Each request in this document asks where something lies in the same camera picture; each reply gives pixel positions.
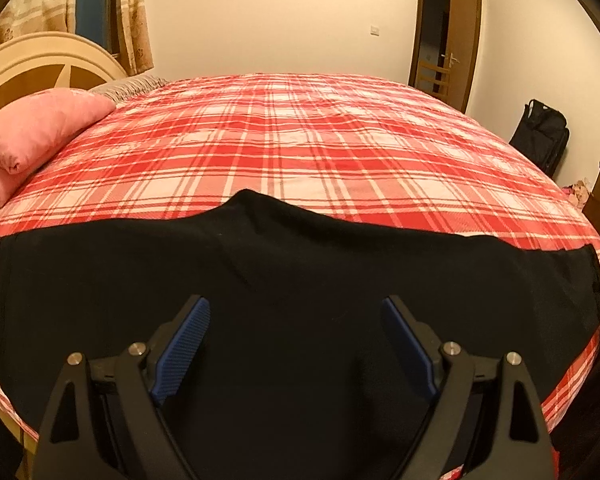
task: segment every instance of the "headboard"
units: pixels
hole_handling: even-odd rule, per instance
[[[34,32],[0,46],[0,108],[47,88],[89,90],[126,77],[102,47],[67,32]]]

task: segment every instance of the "folded pink blanket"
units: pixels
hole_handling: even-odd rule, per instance
[[[40,166],[88,126],[116,109],[84,90],[52,88],[0,110],[0,208]]]

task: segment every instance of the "floral curtain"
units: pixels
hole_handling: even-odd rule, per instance
[[[120,64],[129,75],[154,67],[144,0],[117,0]]]
[[[0,13],[0,44],[42,30],[75,32],[75,0],[10,0]]]

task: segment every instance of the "curved headboard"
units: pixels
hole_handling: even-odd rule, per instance
[[[0,108],[54,87],[89,90],[126,77],[99,45],[67,32],[34,32],[0,46]]]

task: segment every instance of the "plaid bedsheet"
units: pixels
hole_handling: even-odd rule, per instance
[[[0,210],[0,235],[190,216],[244,188],[355,222],[493,235],[524,249],[593,244],[600,258],[584,216],[503,140],[414,89],[341,75],[183,80],[129,100],[20,189]],[[550,429],[598,336],[545,400]],[[1,389],[0,407],[37,437]]]

